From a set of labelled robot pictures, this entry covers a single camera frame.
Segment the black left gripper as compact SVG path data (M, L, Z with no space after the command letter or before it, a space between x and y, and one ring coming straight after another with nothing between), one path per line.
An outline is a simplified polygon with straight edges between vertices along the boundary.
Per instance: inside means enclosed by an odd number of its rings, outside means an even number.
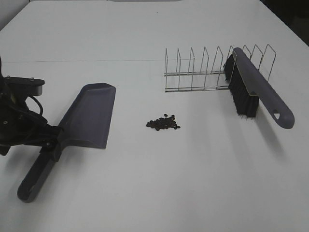
M58 139L48 141L47 137L58 137L63 133L60 126L51 126L42 116L43 107L34 96L29 96L39 107L39 112L30 110L25 100L19 102L13 94L0 94L0 154L5 156L13 146L42 146L40 154L53 161L60 159Z

